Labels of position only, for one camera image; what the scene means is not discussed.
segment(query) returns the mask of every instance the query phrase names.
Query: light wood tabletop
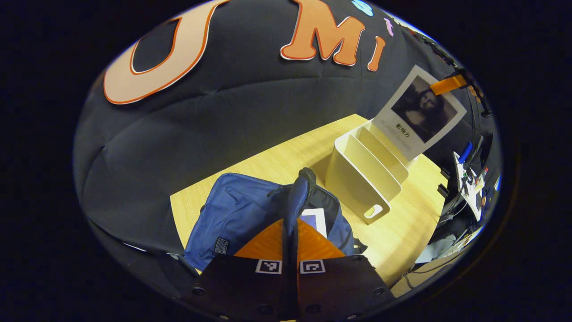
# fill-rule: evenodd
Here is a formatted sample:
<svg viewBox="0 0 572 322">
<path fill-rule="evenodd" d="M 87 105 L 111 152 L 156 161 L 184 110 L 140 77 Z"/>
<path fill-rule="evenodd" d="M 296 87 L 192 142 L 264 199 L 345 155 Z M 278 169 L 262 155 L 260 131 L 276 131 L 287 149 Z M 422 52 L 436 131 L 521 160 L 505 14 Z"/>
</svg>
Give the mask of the light wood tabletop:
<svg viewBox="0 0 572 322">
<path fill-rule="evenodd" d="M 198 220 L 201 206 L 220 175 L 234 172 L 289 184 L 297 178 L 300 169 L 309 167 L 316 173 L 318 185 L 325 187 L 324 178 L 334 141 L 365 122 L 367 120 L 359 115 L 345 117 L 278 144 L 171 195 L 171 208 L 183 247 Z M 440 183 L 447 186 L 447 181 L 435 163 L 420 155 L 409 172 L 402 192 L 390 202 L 391 211 L 370 225 L 340 200 L 342 214 L 351 225 L 354 237 L 368 246 L 364 256 L 388 285 L 395 283 L 427 246 L 444 203 L 437 188 Z"/>
</svg>

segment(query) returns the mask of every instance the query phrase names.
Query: blue backpack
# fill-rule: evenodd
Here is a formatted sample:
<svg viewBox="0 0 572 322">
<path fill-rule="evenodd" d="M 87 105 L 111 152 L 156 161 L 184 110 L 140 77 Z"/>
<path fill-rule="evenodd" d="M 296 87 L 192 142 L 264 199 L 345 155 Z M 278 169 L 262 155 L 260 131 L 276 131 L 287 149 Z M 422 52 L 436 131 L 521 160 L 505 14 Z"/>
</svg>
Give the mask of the blue backpack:
<svg viewBox="0 0 572 322">
<path fill-rule="evenodd" d="M 234 255 L 279 219 L 284 219 L 287 233 L 291 233 L 301 212 L 316 208 L 324 209 L 326 235 L 332 244 L 346 256 L 365 251 L 367 247 L 353 238 L 338 199 L 316 185 L 309 168 L 300 170 L 299 175 L 299 180 L 287 185 L 235 173 L 221 175 L 189 236 L 185 260 L 204 270 L 217 253 Z"/>
</svg>

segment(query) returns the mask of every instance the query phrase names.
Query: white file organizer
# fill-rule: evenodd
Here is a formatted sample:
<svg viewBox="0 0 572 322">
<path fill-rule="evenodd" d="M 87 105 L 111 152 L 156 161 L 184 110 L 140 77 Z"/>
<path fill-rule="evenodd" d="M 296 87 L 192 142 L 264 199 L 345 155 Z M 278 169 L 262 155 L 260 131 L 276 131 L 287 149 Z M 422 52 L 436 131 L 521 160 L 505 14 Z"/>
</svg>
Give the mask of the white file organizer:
<svg viewBox="0 0 572 322">
<path fill-rule="evenodd" d="M 325 186 L 370 224 L 390 212 L 414 161 L 368 121 L 336 139 Z"/>
</svg>

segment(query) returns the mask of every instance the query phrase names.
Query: backpack label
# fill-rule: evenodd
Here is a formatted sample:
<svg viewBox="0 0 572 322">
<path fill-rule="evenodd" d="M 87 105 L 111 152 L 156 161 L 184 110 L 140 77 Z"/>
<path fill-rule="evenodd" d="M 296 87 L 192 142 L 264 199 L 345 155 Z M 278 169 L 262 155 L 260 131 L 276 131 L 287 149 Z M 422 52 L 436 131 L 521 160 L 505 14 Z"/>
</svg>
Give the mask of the backpack label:
<svg viewBox="0 0 572 322">
<path fill-rule="evenodd" d="M 218 237 L 216 239 L 216 244 L 214 245 L 214 252 L 226 255 L 228 252 L 228 244 L 229 243 L 230 242 L 227 241 L 226 239 L 222 239 L 222 238 Z"/>
</svg>

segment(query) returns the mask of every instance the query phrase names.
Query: screw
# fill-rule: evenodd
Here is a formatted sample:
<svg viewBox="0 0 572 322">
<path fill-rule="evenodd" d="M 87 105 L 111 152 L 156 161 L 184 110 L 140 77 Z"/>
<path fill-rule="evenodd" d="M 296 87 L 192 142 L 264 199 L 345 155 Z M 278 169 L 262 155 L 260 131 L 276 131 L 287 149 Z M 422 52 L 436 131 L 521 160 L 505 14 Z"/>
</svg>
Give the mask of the screw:
<svg viewBox="0 0 572 322">
<path fill-rule="evenodd" d="M 194 287 L 193 288 L 193 294 L 198 295 L 198 296 L 203 296 L 205 294 L 205 290 L 200 288 L 200 287 Z"/>
<path fill-rule="evenodd" d="M 272 307 L 270 305 L 262 305 L 261 307 L 259 307 L 257 309 L 258 313 L 263 314 L 263 315 L 269 315 L 272 314 Z"/>
<path fill-rule="evenodd" d="M 319 305 L 312 304 L 312 305 L 308 305 L 306 307 L 306 312 L 314 314 L 314 313 L 320 312 L 320 309 L 321 309 L 321 307 Z"/>
</svg>

